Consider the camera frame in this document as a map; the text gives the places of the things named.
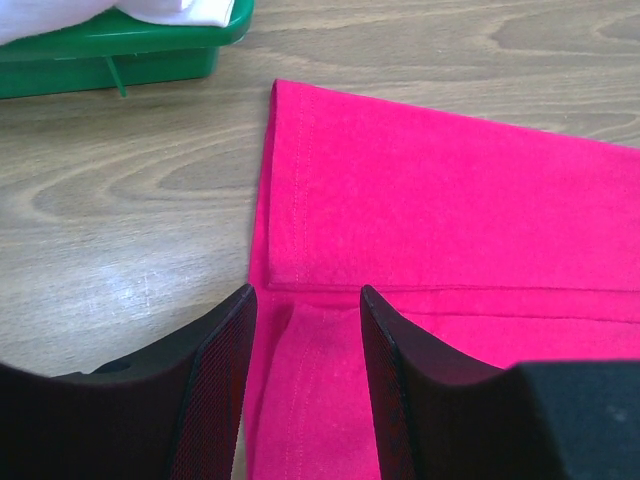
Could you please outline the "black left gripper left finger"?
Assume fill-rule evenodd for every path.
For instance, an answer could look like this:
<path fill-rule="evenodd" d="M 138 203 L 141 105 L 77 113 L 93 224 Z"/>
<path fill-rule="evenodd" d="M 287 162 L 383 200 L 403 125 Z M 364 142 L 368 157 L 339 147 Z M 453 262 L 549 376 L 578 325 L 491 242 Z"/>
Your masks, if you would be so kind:
<path fill-rule="evenodd" d="M 245 285 L 93 372 L 1 369 L 5 479 L 228 479 L 257 317 Z"/>

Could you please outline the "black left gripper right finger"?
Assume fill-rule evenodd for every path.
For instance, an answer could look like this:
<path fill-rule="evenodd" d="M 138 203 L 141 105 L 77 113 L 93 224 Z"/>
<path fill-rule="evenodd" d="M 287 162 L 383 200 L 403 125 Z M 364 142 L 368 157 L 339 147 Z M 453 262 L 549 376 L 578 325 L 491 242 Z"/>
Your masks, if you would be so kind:
<path fill-rule="evenodd" d="M 361 333 L 385 479 L 635 479 L 639 365 L 493 367 L 403 317 L 374 288 Z"/>

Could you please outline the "magenta t shirt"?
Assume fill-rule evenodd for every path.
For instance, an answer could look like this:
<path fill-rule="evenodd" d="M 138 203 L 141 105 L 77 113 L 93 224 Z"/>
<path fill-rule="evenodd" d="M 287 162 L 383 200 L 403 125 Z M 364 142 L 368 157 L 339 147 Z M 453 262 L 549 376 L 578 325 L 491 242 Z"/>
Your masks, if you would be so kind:
<path fill-rule="evenodd" d="M 249 280 L 249 477 L 376 479 L 361 288 L 498 367 L 637 359 L 639 153 L 280 79 Z"/>

